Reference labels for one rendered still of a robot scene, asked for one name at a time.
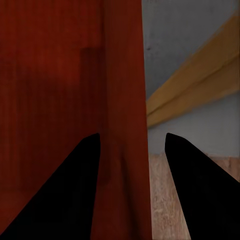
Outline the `storage box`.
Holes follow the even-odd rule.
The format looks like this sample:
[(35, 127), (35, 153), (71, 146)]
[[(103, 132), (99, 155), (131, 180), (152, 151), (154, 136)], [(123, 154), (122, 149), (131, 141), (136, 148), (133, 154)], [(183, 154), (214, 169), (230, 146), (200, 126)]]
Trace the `storage box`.
[(0, 235), (100, 135), (90, 240), (153, 240), (142, 0), (0, 0)]

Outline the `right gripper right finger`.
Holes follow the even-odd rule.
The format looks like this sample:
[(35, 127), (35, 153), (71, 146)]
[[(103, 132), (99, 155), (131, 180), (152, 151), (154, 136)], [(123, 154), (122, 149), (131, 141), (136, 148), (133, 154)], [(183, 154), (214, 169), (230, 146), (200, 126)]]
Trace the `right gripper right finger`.
[(165, 152), (191, 240), (240, 240), (240, 183), (181, 136)]

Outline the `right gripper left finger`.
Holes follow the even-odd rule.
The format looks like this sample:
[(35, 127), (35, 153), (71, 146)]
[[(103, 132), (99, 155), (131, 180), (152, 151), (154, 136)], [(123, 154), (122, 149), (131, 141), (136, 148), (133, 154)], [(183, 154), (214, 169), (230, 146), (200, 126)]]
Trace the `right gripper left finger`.
[(99, 133), (82, 139), (0, 240), (90, 240), (100, 153)]

